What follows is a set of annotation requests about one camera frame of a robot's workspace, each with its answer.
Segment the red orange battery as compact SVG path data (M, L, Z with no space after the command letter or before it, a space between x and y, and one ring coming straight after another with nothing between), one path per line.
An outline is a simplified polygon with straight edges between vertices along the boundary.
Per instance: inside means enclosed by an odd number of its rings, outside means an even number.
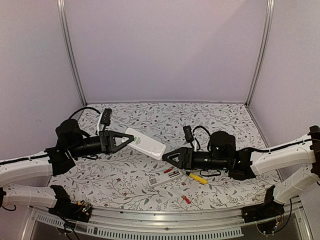
M163 173L166 174L166 173L171 172L172 170L173 170L173 168L171 167L171 168L166 169Z

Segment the narrow white remote control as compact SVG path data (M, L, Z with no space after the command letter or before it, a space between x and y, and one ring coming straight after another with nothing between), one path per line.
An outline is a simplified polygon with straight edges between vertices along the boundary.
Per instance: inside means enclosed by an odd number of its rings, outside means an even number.
M149 187L154 188L183 176L180 170L173 170L147 180Z

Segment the yellow handled screwdriver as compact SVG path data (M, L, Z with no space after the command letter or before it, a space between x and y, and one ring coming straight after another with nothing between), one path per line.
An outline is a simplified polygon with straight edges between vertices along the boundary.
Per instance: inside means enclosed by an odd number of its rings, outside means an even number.
M194 174L194 173L192 173L192 172L185 171L184 173L185 173L188 177L192 178L193 180L195 180L195 181L197 181L197 182L199 182L199 183L201 183L201 184L206 185L206 184L208 183L208 181L207 181L206 179L204 179L203 177L198 176L198 175L196 175L196 174Z

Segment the white remote with green buttons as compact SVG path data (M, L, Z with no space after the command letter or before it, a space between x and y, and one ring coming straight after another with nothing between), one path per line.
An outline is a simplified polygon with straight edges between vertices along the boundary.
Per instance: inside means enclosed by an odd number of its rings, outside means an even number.
M162 160L166 150L165 144L130 127L126 129L125 134L133 135L133 141L128 144L129 147L155 160Z

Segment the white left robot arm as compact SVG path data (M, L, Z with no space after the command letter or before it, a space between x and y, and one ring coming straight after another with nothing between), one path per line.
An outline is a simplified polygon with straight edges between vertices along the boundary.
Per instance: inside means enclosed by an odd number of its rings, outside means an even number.
M49 187L12 186L13 183L35 177L59 176L75 167L78 158L99 154L114 154L134 141L130 134L111 130L90 136L80 129L78 121L67 119L55 129L57 144L35 155L7 159L0 162L1 206L41 206L55 208L63 217L74 213L65 189L60 185Z

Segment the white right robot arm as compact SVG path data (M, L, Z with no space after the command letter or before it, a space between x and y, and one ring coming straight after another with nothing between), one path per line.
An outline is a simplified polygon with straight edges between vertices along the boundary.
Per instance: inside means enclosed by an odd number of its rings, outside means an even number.
M247 180L264 173L294 165L301 165L285 181L266 192L270 198L259 206L262 218L269 218L290 198L320 180L320 128L311 126L309 132L291 142L258 149L236 149L236 138L225 132L210 135L207 151L180 147L165 153L162 160L181 170L224 170L234 180Z

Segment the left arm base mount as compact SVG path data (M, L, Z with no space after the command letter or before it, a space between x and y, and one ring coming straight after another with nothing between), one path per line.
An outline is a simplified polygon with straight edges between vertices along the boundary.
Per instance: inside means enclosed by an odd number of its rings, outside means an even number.
M48 213L63 219L88 223L92 210L92 205L83 200L74 203L70 200L58 199L54 207L48 208Z

